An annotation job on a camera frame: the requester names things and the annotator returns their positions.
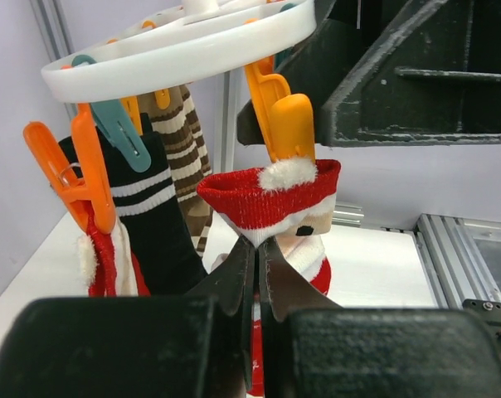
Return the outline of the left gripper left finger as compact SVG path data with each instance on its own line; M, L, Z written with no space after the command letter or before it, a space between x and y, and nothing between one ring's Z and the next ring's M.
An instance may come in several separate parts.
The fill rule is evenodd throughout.
M0 347L0 397L242 397L255 250L240 238L184 295L44 298Z

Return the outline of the yellow orange clothes peg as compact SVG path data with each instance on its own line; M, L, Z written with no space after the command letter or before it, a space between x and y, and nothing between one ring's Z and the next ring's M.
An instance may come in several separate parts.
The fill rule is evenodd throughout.
M270 160L315 160L314 112L305 94L293 94L272 70L272 56L245 66L255 116Z

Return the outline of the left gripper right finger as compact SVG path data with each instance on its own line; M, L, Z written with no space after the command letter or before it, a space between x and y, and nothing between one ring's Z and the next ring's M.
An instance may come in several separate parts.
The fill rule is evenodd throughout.
M501 397L501 351L466 310L342 308L268 239L256 251L268 397Z

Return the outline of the teal clothes peg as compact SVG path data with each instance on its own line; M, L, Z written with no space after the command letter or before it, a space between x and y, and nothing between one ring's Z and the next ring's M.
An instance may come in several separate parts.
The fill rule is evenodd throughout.
M134 124L135 120L140 121L138 104L133 102L135 116L131 119L127 112L129 108L122 104L124 97L117 89L112 88L112 80L97 82L96 75L100 71L100 65L97 65L92 57L77 55L72 66L72 75L80 82L76 96L90 101L90 110L99 131L121 152L135 172L147 171L152 164L151 156ZM129 97L125 99L126 104L129 104Z

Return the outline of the red santa sock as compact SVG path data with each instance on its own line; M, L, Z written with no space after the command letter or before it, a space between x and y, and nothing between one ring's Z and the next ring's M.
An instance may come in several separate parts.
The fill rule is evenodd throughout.
M125 225L117 220L109 234L98 230L89 216L87 230L78 240L82 280L90 297L149 296L139 262Z

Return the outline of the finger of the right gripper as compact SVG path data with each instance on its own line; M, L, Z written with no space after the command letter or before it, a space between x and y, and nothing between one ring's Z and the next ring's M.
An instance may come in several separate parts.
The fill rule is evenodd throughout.
M314 112L315 141L325 146L379 146L361 123L339 114L361 104L353 93L356 79L372 69L374 45L405 1L316 1L315 31L272 68L285 78L293 94L309 97Z
M326 146L501 144L501 1L409 1L320 110Z

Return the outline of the red snowflake sock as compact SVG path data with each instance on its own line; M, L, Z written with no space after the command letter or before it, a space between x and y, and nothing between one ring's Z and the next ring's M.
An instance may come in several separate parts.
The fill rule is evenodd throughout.
M213 295L236 319L248 396L272 394L280 323L294 311L338 308L321 236L332 226L340 171L335 160L293 157L197 186L238 239L193 293Z

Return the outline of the black striped sock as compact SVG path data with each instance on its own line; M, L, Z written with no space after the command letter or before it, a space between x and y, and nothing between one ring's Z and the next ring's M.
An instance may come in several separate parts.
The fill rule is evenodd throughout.
M145 172L135 172L117 148L100 139L117 220L129 233L150 295L185 294L207 272L178 206L163 141L157 133L141 139L152 162Z

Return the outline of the white round clip hanger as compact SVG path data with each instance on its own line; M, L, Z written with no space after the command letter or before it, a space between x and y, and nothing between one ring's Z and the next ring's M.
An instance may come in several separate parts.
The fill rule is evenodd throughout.
M74 66L69 55L44 66L42 77L60 102L91 103L140 95L237 69L309 37L312 1L190 1L148 17L82 50L94 59Z

